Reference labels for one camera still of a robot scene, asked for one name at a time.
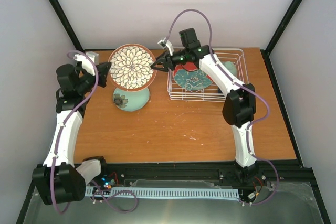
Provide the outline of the wooden ribbed plate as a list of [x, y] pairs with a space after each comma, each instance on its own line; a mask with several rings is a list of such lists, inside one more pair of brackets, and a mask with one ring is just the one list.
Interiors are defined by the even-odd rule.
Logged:
[[126, 44], [110, 55], [110, 80], [113, 85], [125, 91], [140, 91], [147, 88], [156, 77], [151, 68], [154, 54], [143, 45]]

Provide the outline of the red floral plate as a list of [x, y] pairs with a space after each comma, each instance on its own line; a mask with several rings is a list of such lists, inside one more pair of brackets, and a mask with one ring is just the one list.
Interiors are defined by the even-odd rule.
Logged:
[[213, 84], [213, 80], [192, 62], [178, 65], [173, 71], [173, 79], [187, 91], [202, 90]]

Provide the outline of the striped large bowl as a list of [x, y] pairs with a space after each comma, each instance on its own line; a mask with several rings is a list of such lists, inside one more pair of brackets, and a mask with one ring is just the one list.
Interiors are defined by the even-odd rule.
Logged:
[[113, 103], [120, 110], [133, 112], [143, 108], [150, 99], [149, 88], [139, 91], [125, 91], [115, 88], [113, 92]]

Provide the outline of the green floral small bowl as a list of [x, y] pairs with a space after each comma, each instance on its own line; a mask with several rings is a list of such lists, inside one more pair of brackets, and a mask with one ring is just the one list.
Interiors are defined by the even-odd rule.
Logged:
[[225, 68], [224, 69], [225, 75], [234, 76], [235, 78], [238, 77], [237, 67], [233, 62], [225, 61], [225, 62], [223, 62], [223, 66]]

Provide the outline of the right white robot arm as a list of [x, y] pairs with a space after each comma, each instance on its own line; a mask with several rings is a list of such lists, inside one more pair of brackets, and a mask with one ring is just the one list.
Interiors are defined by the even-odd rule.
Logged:
[[235, 77], [219, 60], [210, 45], [202, 46], [193, 28], [180, 32], [183, 49], [175, 51], [167, 38], [158, 41], [165, 52], [151, 65], [154, 70], [169, 72], [188, 62], [196, 65], [218, 86], [225, 96], [222, 114], [232, 127], [235, 141], [235, 172], [245, 183], [257, 173], [257, 158], [253, 147], [252, 122], [256, 113], [255, 88]]

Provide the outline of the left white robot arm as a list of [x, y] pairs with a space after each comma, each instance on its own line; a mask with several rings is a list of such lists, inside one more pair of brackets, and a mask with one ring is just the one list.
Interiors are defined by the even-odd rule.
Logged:
[[110, 67], [110, 63], [104, 62], [89, 73], [83, 66], [66, 64], [56, 70], [60, 85], [56, 92], [57, 126], [47, 158], [32, 174], [33, 183], [45, 205], [81, 201], [86, 186], [93, 179], [100, 184], [108, 180], [109, 170], [104, 157], [86, 158], [76, 167], [74, 151], [90, 100], [86, 93], [93, 91], [95, 86], [106, 86]]

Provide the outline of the left black frame post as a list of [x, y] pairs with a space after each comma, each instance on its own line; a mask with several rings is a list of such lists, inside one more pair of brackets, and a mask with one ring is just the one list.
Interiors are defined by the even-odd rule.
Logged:
[[83, 51], [83, 47], [73, 29], [71, 26], [59, 0], [48, 0], [49, 3], [51, 4], [54, 12], [56, 13], [59, 21], [61, 22], [66, 34], [68, 35], [69, 39], [71, 40], [73, 46], [75, 49], [79, 51]]

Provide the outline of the black frame post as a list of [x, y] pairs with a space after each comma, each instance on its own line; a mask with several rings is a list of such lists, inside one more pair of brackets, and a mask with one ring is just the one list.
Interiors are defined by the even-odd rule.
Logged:
[[51, 4], [54, 12], [56, 13], [59, 21], [61, 22], [66, 34], [68, 35], [69, 39], [71, 40], [73, 46], [75, 49], [79, 51], [83, 51], [83, 47], [73, 29], [71, 26], [59, 0], [48, 0], [49, 3]]
[[281, 19], [277, 29], [275, 30], [271, 40], [269, 41], [265, 53], [266, 56], [269, 57], [272, 51], [274, 50], [276, 44], [278, 43], [279, 39], [283, 35], [285, 29], [289, 25], [290, 21], [292, 20], [294, 14], [298, 10], [300, 4], [303, 0], [292, 0], [289, 7], [287, 8], [283, 18]]

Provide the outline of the right black frame post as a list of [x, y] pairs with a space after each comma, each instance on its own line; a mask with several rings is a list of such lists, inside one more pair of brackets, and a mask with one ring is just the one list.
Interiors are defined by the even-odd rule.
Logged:
[[292, 20], [294, 14], [298, 10], [300, 4], [303, 0], [292, 0], [289, 7], [287, 8], [283, 18], [281, 19], [277, 29], [275, 30], [271, 40], [269, 41], [265, 53], [266, 56], [269, 57], [272, 51], [274, 50], [276, 44], [278, 43], [279, 39], [283, 35], [285, 29], [289, 25], [290, 21]]

